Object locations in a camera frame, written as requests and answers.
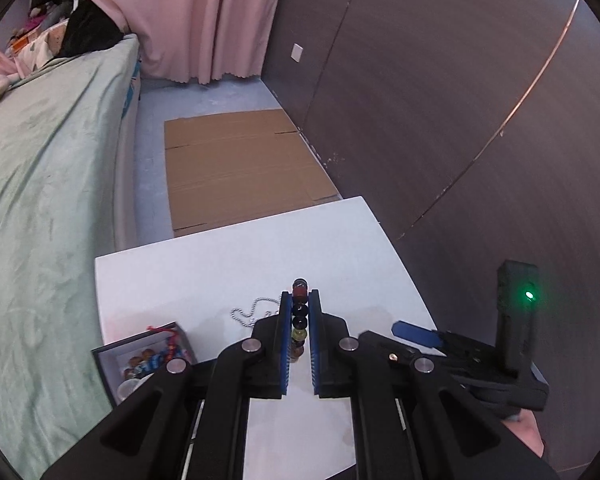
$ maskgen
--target black cloth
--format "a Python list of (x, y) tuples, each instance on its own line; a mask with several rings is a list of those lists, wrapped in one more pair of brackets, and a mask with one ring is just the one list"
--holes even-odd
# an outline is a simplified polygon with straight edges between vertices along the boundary
[(56, 57), (73, 57), (107, 50), (122, 40), (116, 23), (91, 0), (82, 0), (69, 17), (60, 52)]

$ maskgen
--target cardboard sheet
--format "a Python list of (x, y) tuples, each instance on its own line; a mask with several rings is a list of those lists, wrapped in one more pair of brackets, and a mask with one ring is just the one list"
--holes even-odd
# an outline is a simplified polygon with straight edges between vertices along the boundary
[(176, 236), (338, 200), (284, 110), (164, 123)]

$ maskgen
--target small box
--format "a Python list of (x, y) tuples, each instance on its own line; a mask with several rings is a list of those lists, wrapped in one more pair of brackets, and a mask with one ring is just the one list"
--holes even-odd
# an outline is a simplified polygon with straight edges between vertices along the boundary
[(166, 351), (167, 339), (172, 335), (176, 335), (176, 344), (182, 349), (182, 356), (190, 364), (195, 364), (196, 357), (187, 335), (175, 322), (91, 351), (109, 402), (114, 408), (122, 402), (117, 395), (117, 390), (125, 381), (125, 370), (130, 367), (129, 359), (141, 356), (143, 350), (151, 349), (155, 354)]

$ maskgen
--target metal screw head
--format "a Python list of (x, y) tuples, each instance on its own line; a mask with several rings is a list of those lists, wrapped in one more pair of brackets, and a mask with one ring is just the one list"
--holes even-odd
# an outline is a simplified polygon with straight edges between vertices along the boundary
[(353, 352), (358, 348), (358, 340), (355, 337), (343, 337), (338, 345), (347, 352)]
[(433, 371), (433, 361), (426, 357), (418, 357), (414, 362), (413, 367), (423, 374), (428, 374)]
[(187, 362), (184, 359), (176, 358), (167, 363), (167, 371), (170, 374), (180, 374), (187, 367)]
[(257, 352), (262, 347), (262, 343), (253, 337), (245, 339), (242, 342), (242, 349), (245, 352)]

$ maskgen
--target cardboard box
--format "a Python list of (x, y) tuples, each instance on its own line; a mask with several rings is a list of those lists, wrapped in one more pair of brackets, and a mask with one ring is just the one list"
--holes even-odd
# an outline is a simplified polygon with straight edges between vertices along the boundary
[(165, 328), (175, 330), (178, 333), (178, 345), (186, 350), (187, 361), (190, 364), (195, 364), (197, 362), (196, 357), (191, 349), (187, 335), (177, 323), (169, 323), (157, 330), (149, 330), (91, 351), (98, 367), (100, 380), (112, 407), (115, 408), (122, 402), (116, 395), (116, 391), (125, 380), (124, 371), (126, 368), (129, 368), (129, 359), (140, 355), (142, 350), (148, 348), (158, 354), (167, 348), (167, 338), (173, 333), (161, 330)]
[(176, 236), (339, 200), (284, 110), (164, 123)]

